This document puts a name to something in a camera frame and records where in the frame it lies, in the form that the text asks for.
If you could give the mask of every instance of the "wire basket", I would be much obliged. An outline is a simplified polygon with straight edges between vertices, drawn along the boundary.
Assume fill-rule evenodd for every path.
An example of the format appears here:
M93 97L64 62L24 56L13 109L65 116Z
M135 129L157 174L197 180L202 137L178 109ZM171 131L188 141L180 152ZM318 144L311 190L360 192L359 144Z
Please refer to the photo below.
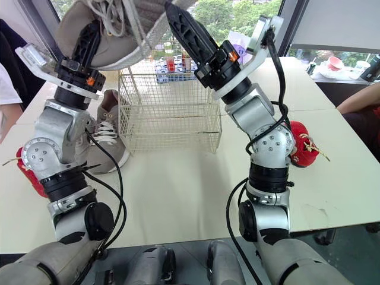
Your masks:
M182 58L173 69L165 66L170 60L150 57L119 71L120 137L131 153L174 147L214 153L220 105L195 78L194 62Z

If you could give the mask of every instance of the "white table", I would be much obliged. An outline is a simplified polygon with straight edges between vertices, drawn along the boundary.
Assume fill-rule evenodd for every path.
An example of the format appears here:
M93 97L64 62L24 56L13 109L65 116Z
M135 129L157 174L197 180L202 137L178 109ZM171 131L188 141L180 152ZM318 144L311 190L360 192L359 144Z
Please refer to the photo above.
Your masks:
M265 63L261 68L270 69L267 65L270 64ZM273 72L266 73L268 80L274 80ZM296 68L289 72L306 75ZM286 101L291 101L293 96L294 107L301 109L303 105L306 110L291 111L289 118L307 126L315 143L331 162L319 156L308 168L290 167L290 180L296 184L290 195L291 231L380 221L377 186L380 184L380 164L338 111L325 101L325 96L310 78L303 75L300 78L299 86L303 88L289 87L292 93ZM305 90L313 90L313 96ZM297 100L304 95L309 99ZM43 102L33 101L33 106L38 104L42 108ZM321 109L308 109L307 106ZM34 114L25 115L32 118ZM33 125L21 122L10 130L0 145L1 163L13 158L17 149L33 135ZM222 116L222 127L216 154L168 150L136 154L128 160L122 168L128 220L113 246L228 237L226 200L232 188L247 177L249 157L245 153L246 135L228 116ZM114 173L102 175L101 179L118 185ZM0 253L27 252L53 241L46 209L48 201L35 193L15 161L1 167L0 181ZM92 185L98 189L98 200L115 211L118 203L113 195L100 185ZM232 226L238 235L235 202L231 212Z
M323 96L319 87L314 84L310 76L303 70L300 61L296 58L281 58L281 62L283 64L286 79L284 102L290 111L335 109L334 105L326 96ZM115 72L107 72L106 76L106 85L103 89L118 89L118 79L115 77ZM280 85L278 83L278 76L273 61L270 58L267 58L265 62L250 75L250 79L253 83L258 83L260 85L270 100L278 100ZM55 89L56 85L49 82L45 83L17 123L33 124L41 114L45 100L54 97ZM96 114L96 108L101 100L102 97L100 97L98 101L93 100L90 104L88 111L92 115ZM226 112L224 111L224 103L222 101L220 102L221 114L226 115Z

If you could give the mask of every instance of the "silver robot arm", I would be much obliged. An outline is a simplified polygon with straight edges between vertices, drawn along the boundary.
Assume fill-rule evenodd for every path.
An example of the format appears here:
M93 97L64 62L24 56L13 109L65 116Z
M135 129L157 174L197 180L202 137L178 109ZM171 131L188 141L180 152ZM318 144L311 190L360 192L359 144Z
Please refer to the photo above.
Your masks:
M101 254L113 231L111 209L97 201L95 189L87 185L82 173L89 146L85 129L91 126L86 108L105 81L102 74L83 64L89 60L91 48L97 48L98 32L99 23L95 22L82 30L81 36L87 36L89 45L78 46L83 42L78 41L82 53L75 56L74 52L72 59L60 62L55 69L58 77L46 70L47 62L33 46L16 50L36 76L58 85L55 98L47 100L34 137L21 155L49 197L57 241L2 267L0 284L74 284ZM90 77L93 80L88 82L95 84L87 84Z
M275 38L282 19L260 17L247 47L253 57L241 68L232 45L224 41L218 47L188 12L170 4L166 14L173 34L198 65L197 78L216 91L214 97L225 102L226 112L251 139L249 200L239 205L240 233L255 244L271 283L351 284L310 246L289 236L288 156L295 141L285 123L267 132L277 123L273 105L248 78L267 57L266 37Z

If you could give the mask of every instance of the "white sleeve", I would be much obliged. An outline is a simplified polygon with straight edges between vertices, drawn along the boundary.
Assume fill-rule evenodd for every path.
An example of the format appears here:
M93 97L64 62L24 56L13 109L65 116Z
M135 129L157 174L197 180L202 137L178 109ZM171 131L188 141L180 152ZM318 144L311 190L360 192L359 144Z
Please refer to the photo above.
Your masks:
M0 64L0 105L22 103L12 80L2 64Z

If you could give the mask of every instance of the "pink cup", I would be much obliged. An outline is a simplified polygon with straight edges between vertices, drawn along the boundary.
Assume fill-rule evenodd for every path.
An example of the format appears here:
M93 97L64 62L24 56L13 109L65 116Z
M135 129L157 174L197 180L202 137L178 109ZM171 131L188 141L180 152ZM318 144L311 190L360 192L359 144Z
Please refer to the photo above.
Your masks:
M338 71L344 68L343 62L335 56L330 56L327 60L327 67L330 70Z

